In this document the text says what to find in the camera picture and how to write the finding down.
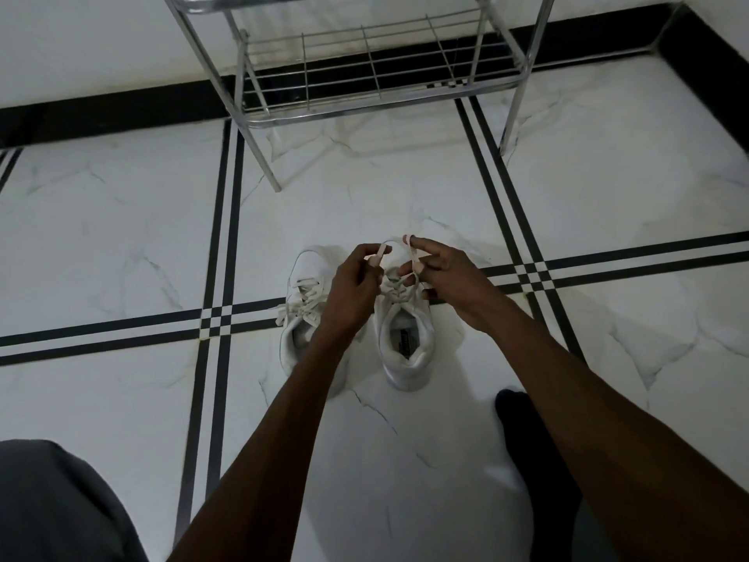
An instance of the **hand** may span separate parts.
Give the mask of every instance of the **hand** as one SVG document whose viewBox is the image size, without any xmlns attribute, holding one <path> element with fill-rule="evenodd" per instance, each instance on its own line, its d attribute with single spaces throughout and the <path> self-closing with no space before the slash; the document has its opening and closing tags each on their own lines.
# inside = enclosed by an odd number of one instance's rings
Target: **hand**
<svg viewBox="0 0 749 562">
<path fill-rule="evenodd" d="M 418 237 L 411 237 L 411 245 L 429 253 L 419 259 L 424 265 L 419 279 L 432 286 L 422 292 L 423 297 L 445 300 L 473 329 L 489 333 L 486 311 L 492 307 L 493 301 L 502 299 L 502 294 L 489 282 L 489 278 L 462 250 Z M 403 264 L 398 268 L 398 275 L 411 273 L 412 266 L 410 261 Z M 413 283 L 416 283 L 413 277 L 406 280 L 407 285 Z"/>
<path fill-rule="evenodd" d="M 383 270 L 366 263 L 365 256 L 377 254 L 379 244 L 360 244 L 338 266 L 325 303 L 318 330 L 334 340 L 350 343 L 375 308 Z"/>
</svg>

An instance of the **person's right hand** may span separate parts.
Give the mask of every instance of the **person's right hand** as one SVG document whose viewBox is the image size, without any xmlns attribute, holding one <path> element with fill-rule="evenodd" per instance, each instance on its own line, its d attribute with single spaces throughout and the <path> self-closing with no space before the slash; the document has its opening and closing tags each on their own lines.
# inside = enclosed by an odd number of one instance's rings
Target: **person's right hand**
<svg viewBox="0 0 749 562">
<path fill-rule="evenodd" d="M 432 288 L 424 290 L 422 295 L 426 299 L 445 300 L 455 308 L 463 321 L 476 330 L 488 333 L 489 326 L 485 316 L 493 308 L 493 302 L 502 297 L 500 291 L 489 282 L 489 278 L 462 250 L 428 238 L 411 237 L 410 242 L 414 248 L 428 253 L 428 256 L 419 259 L 424 264 L 419 279 L 429 283 Z M 398 268 L 398 275 L 406 276 L 411 273 L 412 266 L 410 261 L 403 264 Z M 406 284 L 415 282 L 411 277 Z"/>
</svg>

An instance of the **gray pants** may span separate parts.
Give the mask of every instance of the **gray pants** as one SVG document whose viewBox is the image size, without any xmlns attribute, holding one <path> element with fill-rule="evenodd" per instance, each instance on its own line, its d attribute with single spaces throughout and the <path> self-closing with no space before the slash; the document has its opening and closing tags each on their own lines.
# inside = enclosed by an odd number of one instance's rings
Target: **gray pants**
<svg viewBox="0 0 749 562">
<path fill-rule="evenodd" d="M 0 560 L 147 562 L 114 491 L 43 440 L 0 442 Z"/>
</svg>

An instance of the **white wall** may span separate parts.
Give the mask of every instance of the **white wall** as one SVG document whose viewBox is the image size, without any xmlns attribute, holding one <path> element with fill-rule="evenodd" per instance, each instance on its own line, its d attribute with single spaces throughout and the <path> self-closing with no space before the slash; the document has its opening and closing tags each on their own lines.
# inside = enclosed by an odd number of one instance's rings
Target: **white wall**
<svg viewBox="0 0 749 562">
<path fill-rule="evenodd" d="M 540 0 L 497 0 L 511 26 L 534 21 Z M 557 0 L 552 19 L 666 0 Z M 243 19 L 258 36 L 375 25 L 475 6 L 473 0 L 307 0 Z M 220 16 L 196 29 L 227 70 L 235 59 Z M 162 0 L 2 0 L 0 108 L 204 78 Z"/>
<path fill-rule="evenodd" d="M 749 0 L 687 0 L 687 3 L 749 60 Z"/>
</svg>

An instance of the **white sneaker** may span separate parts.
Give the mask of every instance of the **white sneaker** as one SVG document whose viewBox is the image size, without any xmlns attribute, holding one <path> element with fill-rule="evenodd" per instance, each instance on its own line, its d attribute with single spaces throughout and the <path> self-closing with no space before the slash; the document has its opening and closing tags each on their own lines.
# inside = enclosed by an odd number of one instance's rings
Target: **white sneaker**
<svg viewBox="0 0 749 562">
<path fill-rule="evenodd" d="M 320 246 L 310 246 L 297 257 L 288 278 L 286 303 L 278 306 L 276 325 L 283 325 L 279 356 L 286 376 L 309 347 L 314 331 L 320 325 L 323 308 L 337 264 Z M 344 353 L 332 379 L 328 398 L 341 392 L 346 383 L 348 350 Z"/>
<path fill-rule="evenodd" d="M 400 244 L 408 250 L 399 239 L 385 242 Z M 412 260 L 417 259 L 415 249 L 410 249 L 410 254 Z M 380 286 L 382 294 L 374 302 L 374 329 L 390 384 L 400 390 L 418 390 L 429 382 L 427 366 L 435 354 L 435 328 L 429 302 L 421 297 L 424 286 L 419 283 L 418 276 L 415 285 L 405 286 L 408 276 L 398 276 L 399 266 L 396 264 L 385 270 Z"/>
</svg>

